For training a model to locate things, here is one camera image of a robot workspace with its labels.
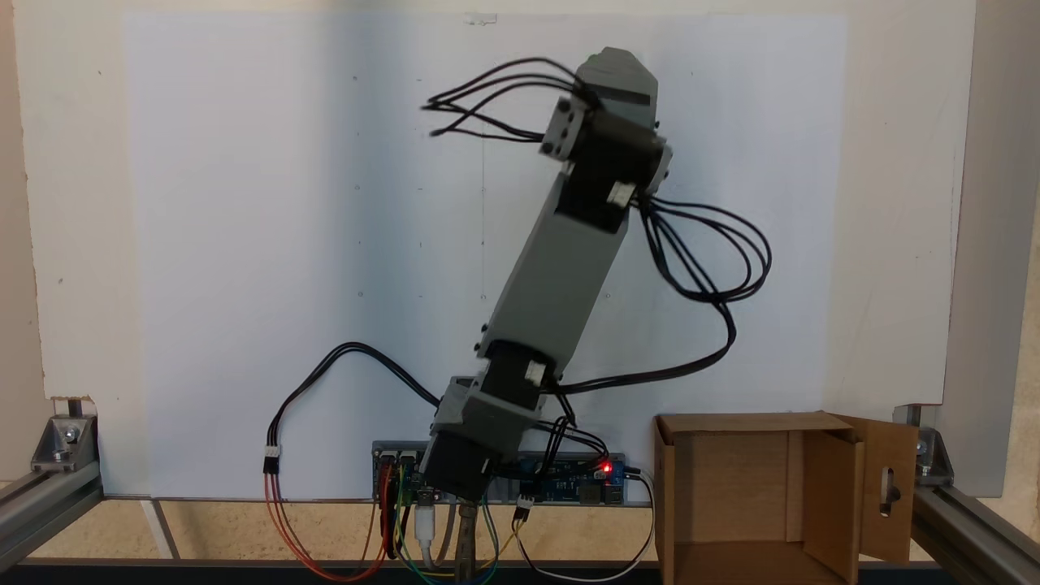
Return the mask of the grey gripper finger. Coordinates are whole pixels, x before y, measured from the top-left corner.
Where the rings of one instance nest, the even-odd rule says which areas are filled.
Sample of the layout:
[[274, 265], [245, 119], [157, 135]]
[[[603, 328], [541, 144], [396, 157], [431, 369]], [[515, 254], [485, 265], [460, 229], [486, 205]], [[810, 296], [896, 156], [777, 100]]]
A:
[[600, 100], [657, 104], [657, 78], [628, 50], [605, 47], [588, 56], [578, 66], [578, 78]]

